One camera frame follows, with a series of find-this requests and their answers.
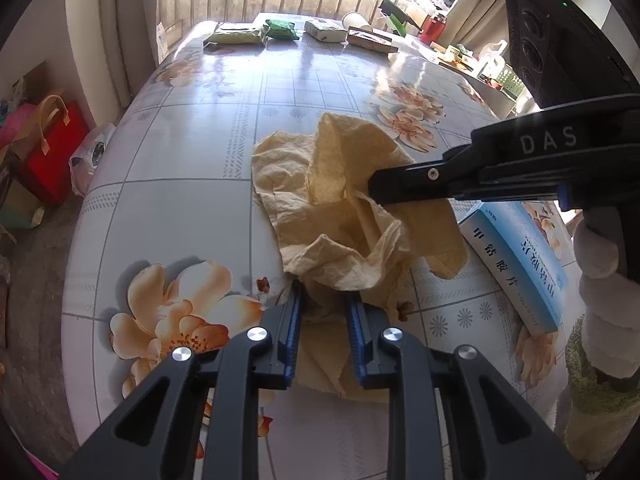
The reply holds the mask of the right hand white glove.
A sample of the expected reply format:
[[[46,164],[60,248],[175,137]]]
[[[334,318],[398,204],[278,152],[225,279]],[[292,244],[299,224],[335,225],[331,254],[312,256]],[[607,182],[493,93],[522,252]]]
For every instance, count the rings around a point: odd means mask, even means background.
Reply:
[[[639,369],[639,284],[617,272],[618,248],[581,221],[574,254],[582,276],[579,295],[586,312],[582,348],[590,364],[618,379]]]

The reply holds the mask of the green fuzzy sleeve forearm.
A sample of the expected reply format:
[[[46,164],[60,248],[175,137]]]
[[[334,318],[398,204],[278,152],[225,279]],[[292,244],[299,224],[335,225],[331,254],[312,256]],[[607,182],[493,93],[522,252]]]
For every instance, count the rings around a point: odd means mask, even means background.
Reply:
[[[639,391],[618,392],[598,382],[582,348],[578,318],[565,347],[570,414],[564,430],[568,450],[586,471],[602,470],[614,457],[639,417]]]

